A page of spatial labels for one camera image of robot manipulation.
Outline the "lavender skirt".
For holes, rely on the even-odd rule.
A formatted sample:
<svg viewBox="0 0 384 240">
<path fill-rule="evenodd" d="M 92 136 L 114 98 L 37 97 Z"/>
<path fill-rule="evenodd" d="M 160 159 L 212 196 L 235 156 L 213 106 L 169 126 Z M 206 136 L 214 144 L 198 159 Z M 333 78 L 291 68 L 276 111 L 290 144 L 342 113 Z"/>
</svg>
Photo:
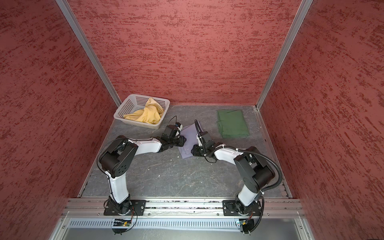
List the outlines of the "lavender skirt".
<svg viewBox="0 0 384 240">
<path fill-rule="evenodd" d="M 198 133 L 196 126 L 194 124 L 183 128 L 181 131 L 181 136 L 184 136 L 187 140 L 184 143 L 183 147 L 179 147 L 179 152 L 182 156 L 182 159 L 192 157 L 192 149 L 194 145 L 198 145 Z"/>
</svg>

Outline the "green skirt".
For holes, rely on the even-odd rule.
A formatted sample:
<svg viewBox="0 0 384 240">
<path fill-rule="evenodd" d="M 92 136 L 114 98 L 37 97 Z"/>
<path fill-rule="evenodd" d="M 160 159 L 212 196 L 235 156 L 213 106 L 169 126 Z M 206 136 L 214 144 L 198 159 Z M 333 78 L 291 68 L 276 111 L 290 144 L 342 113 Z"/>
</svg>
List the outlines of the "green skirt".
<svg viewBox="0 0 384 240">
<path fill-rule="evenodd" d="M 223 138 L 246 138 L 249 129 L 242 110 L 218 110 L 218 129 Z"/>
</svg>

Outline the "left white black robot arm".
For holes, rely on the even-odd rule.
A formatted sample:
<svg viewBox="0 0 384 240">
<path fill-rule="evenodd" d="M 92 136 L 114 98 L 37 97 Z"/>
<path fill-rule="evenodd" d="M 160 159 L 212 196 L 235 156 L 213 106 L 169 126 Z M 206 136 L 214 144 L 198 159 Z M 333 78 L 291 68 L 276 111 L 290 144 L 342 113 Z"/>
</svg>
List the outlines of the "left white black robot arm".
<svg viewBox="0 0 384 240">
<path fill-rule="evenodd" d="M 98 167 L 107 176 L 110 196 L 106 209 L 125 216 L 131 214 L 126 172 L 137 155 L 161 153 L 173 147 L 183 147 L 187 139 L 181 135 L 183 125 L 179 122 L 168 125 L 160 137 L 133 140 L 120 136 L 109 143 L 98 155 Z"/>
</svg>

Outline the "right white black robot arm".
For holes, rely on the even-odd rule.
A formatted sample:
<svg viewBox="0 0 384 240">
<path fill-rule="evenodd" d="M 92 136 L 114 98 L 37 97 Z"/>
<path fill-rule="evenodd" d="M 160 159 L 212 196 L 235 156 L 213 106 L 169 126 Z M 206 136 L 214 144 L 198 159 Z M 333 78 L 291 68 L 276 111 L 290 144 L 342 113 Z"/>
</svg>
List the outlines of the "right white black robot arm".
<svg viewBox="0 0 384 240">
<path fill-rule="evenodd" d="M 237 167 L 244 186 L 237 194 L 233 205 L 240 215 L 249 214 L 254 203 L 264 192 L 278 187 L 283 180 L 281 168 L 255 147 L 238 149 L 223 143 L 215 143 L 208 132 L 198 133 L 197 141 L 191 150 L 193 156 L 225 161 Z"/>
</svg>

